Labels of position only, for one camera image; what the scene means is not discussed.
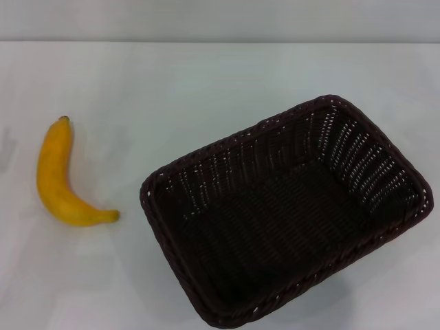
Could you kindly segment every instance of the dark brown basket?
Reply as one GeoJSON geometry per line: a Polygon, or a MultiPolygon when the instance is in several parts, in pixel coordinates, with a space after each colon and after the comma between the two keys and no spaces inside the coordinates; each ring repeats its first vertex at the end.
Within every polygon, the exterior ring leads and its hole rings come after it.
{"type": "Polygon", "coordinates": [[[424,178],[338,96],[162,167],[140,199],[197,313],[219,328],[266,316],[434,206],[424,178]]]}

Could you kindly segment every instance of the rectangular basket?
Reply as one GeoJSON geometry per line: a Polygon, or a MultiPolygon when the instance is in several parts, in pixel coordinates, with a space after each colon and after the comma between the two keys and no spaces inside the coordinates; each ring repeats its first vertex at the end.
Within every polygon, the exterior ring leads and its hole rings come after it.
{"type": "Polygon", "coordinates": [[[197,313],[223,329],[282,307],[434,206],[424,178],[338,96],[162,167],[140,199],[197,313]]]}

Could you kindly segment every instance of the white surface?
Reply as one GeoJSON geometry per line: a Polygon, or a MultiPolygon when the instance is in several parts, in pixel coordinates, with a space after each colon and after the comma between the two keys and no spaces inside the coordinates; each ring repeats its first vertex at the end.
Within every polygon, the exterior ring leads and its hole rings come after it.
{"type": "MultiPolygon", "coordinates": [[[[359,106],[440,189],[440,45],[0,43],[0,329],[209,329],[138,201],[155,169],[322,94],[359,106]],[[75,191],[122,211],[70,228],[35,189],[43,136],[73,120],[75,191]]],[[[434,330],[438,208],[243,329],[434,330]]]]}
{"type": "Polygon", "coordinates": [[[0,39],[440,42],[438,0],[0,0],[0,39]]]}

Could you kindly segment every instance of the banana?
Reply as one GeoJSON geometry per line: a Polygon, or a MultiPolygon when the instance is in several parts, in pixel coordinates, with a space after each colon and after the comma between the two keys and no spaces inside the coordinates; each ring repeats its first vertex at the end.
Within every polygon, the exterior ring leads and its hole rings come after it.
{"type": "Polygon", "coordinates": [[[72,226],[117,221],[117,210],[97,210],[71,191],[68,170],[72,143],[70,120],[60,117],[47,131],[38,158],[36,186],[41,201],[52,215],[72,226]]]}

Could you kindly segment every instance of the white table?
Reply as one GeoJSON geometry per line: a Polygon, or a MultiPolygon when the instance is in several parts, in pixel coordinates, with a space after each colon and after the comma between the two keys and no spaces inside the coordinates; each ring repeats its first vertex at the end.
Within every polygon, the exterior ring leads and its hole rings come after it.
{"type": "MultiPolygon", "coordinates": [[[[0,329],[210,329],[142,212],[155,169],[322,94],[361,108],[440,189],[440,45],[0,43],[0,329]],[[76,131],[74,190],[122,211],[71,228],[35,188],[48,126],[76,131]]],[[[433,330],[440,221],[243,329],[433,330]]]]}

